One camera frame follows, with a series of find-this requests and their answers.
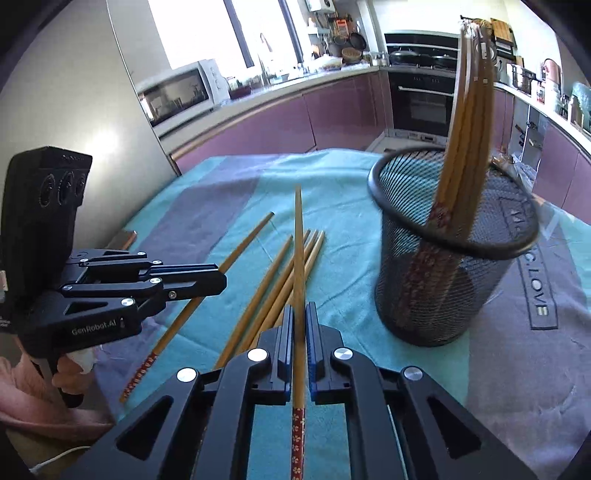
cabinet door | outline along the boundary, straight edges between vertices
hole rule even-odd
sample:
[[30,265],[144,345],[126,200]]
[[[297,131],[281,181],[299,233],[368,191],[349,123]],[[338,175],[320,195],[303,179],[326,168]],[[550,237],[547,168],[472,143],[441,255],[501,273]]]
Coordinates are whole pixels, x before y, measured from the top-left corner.
[[364,150],[377,127],[368,75],[341,80],[304,94],[316,147]]
[[306,103],[297,97],[279,103],[222,131],[177,160],[182,173],[217,155],[304,153],[314,147]]
[[561,207],[569,192],[579,149],[554,125],[548,125],[534,193]]
[[372,73],[369,81],[371,82],[372,95],[374,97],[375,121],[378,127],[378,135],[386,128],[386,100],[382,94],[382,85],[379,78],[379,72]]
[[492,139],[491,150],[501,151],[503,132],[505,131],[505,98],[504,90],[495,89],[492,106]]
[[579,153],[574,168],[573,181],[562,208],[585,223],[591,225],[591,163],[590,159]]

white cable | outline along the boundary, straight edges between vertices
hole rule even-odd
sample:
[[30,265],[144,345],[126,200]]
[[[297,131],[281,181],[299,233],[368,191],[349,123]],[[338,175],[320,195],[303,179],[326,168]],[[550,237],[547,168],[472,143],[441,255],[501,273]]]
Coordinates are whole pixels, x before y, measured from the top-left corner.
[[31,473],[38,473],[39,470],[41,470],[43,467],[49,465],[52,462],[55,462],[56,460],[59,460],[61,457],[66,456],[68,453],[72,453],[72,452],[75,452],[77,450],[85,450],[87,448],[90,448],[90,447],[87,446],[87,445],[83,445],[81,447],[71,448],[70,450],[66,450],[63,453],[60,453],[58,456],[55,456],[54,458],[50,458],[49,460],[46,460],[45,462],[41,462],[38,465],[35,465],[34,467],[30,468],[29,471]]

oven door handle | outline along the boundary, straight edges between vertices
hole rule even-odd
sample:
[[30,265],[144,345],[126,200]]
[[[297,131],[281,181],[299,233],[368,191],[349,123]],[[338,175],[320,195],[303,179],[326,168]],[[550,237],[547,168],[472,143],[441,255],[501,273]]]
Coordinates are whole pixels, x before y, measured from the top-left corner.
[[423,90],[420,88],[407,88],[407,87],[401,87],[400,85],[398,86],[398,90],[400,90],[401,92],[432,93],[433,95],[443,95],[446,97],[453,97],[453,93],[435,92],[433,90]]

wire mesh cup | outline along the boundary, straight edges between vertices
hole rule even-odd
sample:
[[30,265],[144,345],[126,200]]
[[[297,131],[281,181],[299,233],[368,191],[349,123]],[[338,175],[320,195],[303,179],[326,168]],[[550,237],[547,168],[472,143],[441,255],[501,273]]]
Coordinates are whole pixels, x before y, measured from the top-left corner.
[[382,210],[376,308],[392,333],[420,346],[460,336],[539,230],[531,196],[494,166],[469,235],[451,236],[433,226],[443,158],[442,147],[397,150],[382,157],[368,177]]

frying pan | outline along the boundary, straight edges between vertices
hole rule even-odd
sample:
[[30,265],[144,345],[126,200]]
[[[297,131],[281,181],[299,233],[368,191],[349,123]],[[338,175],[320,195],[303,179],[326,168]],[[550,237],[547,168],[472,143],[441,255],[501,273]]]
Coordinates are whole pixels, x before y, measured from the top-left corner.
[[353,32],[349,35],[349,43],[355,50],[364,51],[368,47],[368,43],[361,33]]
[[390,54],[390,61],[393,63],[416,63],[420,56],[421,54],[415,51],[398,50]]

